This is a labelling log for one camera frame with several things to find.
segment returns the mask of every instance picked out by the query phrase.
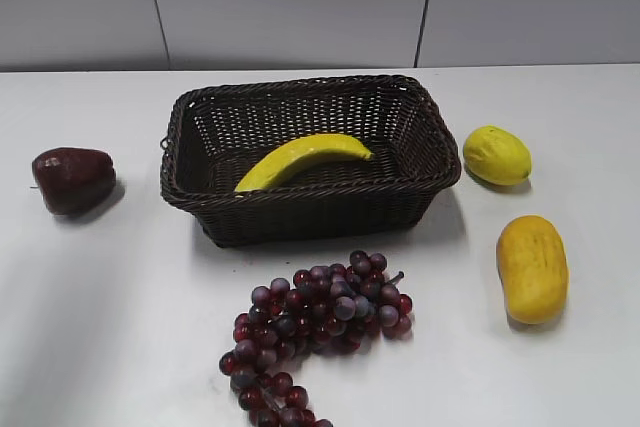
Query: grapes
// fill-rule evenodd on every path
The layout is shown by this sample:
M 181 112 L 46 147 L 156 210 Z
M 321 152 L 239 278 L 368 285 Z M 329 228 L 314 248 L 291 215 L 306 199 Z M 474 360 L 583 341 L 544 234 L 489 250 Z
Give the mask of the grapes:
M 296 287 L 302 282 L 308 282 L 311 280 L 311 272 L 305 269 L 300 269 L 293 275 L 293 285 Z
M 251 302 L 258 307 L 268 307 L 271 303 L 271 291 L 264 285 L 256 287 L 251 292 Z
M 348 268 L 336 263 L 300 269 L 291 284 L 278 277 L 269 287 L 258 286 L 249 311 L 236 317 L 236 346 L 222 356 L 219 368 L 230 376 L 238 404 L 256 427 L 333 427 L 316 420 L 307 409 L 307 391 L 293 386 L 289 374 L 266 373 L 278 363 L 329 344 L 336 353 L 351 354 L 366 335 L 376 337 L 382 330 L 402 338 L 411 331 L 407 314 L 413 302 L 395 286 L 404 273 L 387 281 L 387 259 L 378 253 L 356 250 L 349 261 Z
M 287 407 L 280 412 L 282 427 L 304 427 L 304 415 L 300 409 Z
M 253 327 L 251 324 L 240 324 L 233 329 L 233 340 L 240 342 L 241 340 L 250 339 L 253 336 Z
M 400 313 L 407 315 L 413 310 L 413 301 L 407 294 L 400 295 Z
M 353 271 L 360 277 L 366 277 L 371 272 L 371 262 L 369 259 L 361 259 L 353 264 Z
M 296 385 L 289 389 L 287 397 L 285 398 L 285 404 L 287 407 L 296 407 L 298 409 L 304 409 L 309 403 L 309 395 L 304 387 Z
M 316 265 L 314 267 L 311 267 L 309 273 L 311 274 L 311 278 L 313 280 L 328 279 L 329 267 L 327 267 L 326 265 Z
M 365 317 L 369 313 L 369 306 L 371 305 L 367 298 L 362 295 L 358 295 L 354 299 L 354 302 L 356 304 L 356 318 Z
M 356 315 L 356 303 L 349 297 L 338 297 L 333 313 L 340 320 L 351 320 Z
M 398 323 L 398 319 L 400 318 L 398 309 L 391 305 L 383 305 L 380 307 L 378 315 L 380 316 L 380 324 L 382 327 L 393 327 Z
M 254 324 L 264 324 L 271 318 L 270 309 L 252 305 L 249 309 L 249 320 Z
M 280 425 L 278 414 L 271 409 L 259 410 L 256 413 L 255 418 L 256 420 L 254 425 L 256 427 L 278 427 Z
M 242 389 L 238 396 L 238 404 L 242 410 L 255 410 L 264 407 L 264 399 L 259 387 L 247 387 Z
M 275 299 L 284 299 L 284 295 L 289 292 L 291 289 L 291 285 L 287 279 L 283 279 L 282 277 L 278 277 L 277 279 L 273 279 L 271 281 L 271 295 Z
M 256 373 L 251 367 L 241 365 L 233 369 L 231 372 L 231 383 L 239 389 L 246 389 L 253 384 Z
M 367 253 L 362 250 L 354 250 L 349 255 L 349 263 L 351 265 L 357 264 L 360 260 L 367 259 Z
M 384 284 L 380 289 L 380 303 L 382 305 L 400 305 L 400 292 L 393 284 Z
M 231 375 L 231 372 L 233 372 L 237 364 L 238 361 L 236 360 L 235 354 L 233 352 L 227 352 L 220 359 L 218 366 L 220 367 L 220 372 L 224 375 Z
M 379 272 L 383 272 L 387 268 L 387 258 L 382 254 L 371 254 L 369 262 L 371 262 L 371 267 Z
M 286 372 L 278 372 L 273 376 L 273 393 L 278 397 L 285 397 L 293 387 L 293 379 Z

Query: wicker basket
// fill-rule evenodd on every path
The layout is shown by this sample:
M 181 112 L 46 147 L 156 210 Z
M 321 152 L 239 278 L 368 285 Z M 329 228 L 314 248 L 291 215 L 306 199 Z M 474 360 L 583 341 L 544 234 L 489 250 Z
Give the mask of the wicker basket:
M 233 192 L 275 147 L 324 132 L 357 137 L 374 158 Z M 397 75 L 194 90 L 176 101 L 163 148 L 163 198 L 193 214 L 220 247 L 408 228 L 460 178 L 438 107 L 415 79 Z

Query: red apple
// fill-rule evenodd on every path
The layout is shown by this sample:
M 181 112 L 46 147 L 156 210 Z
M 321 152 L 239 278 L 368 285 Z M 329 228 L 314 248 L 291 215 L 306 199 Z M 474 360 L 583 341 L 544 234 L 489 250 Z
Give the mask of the red apple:
M 56 215 L 86 212 L 106 199 L 116 185 L 109 154 L 60 147 L 43 152 L 31 164 L 47 209 Z

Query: table surface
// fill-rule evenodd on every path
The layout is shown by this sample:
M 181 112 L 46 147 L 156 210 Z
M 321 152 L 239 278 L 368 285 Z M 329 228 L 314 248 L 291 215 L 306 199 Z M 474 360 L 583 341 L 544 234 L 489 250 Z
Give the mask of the table surface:
M 510 193 L 466 173 L 413 230 L 219 249 L 159 195 L 173 101 L 207 85 L 381 71 L 0 74 L 0 425 L 248 426 L 218 372 L 249 293 L 298 268 L 387 254 L 415 303 L 412 340 L 294 373 L 336 426 L 640 424 L 640 66 L 388 70 L 429 89 L 459 145 L 493 123 L 530 147 Z M 64 221 L 32 159 L 102 149 L 125 193 Z M 540 214 L 564 238 L 568 306 L 554 325 L 507 322 L 495 242 Z

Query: lemon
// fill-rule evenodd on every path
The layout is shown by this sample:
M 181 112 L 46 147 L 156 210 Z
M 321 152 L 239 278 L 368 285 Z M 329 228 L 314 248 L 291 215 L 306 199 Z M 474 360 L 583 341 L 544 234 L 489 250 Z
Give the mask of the lemon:
M 355 137 L 314 134 L 291 140 L 267 154 L 236 186 L 236 192 L 277 187 L 314 165 L 340 160 L 369 160 L 373 154 Z
M 516 185 L 531 174 L 531 154 L 515 135 L 493 125 L 474 130 L 462 155 L 469 170 L 496 185 Z

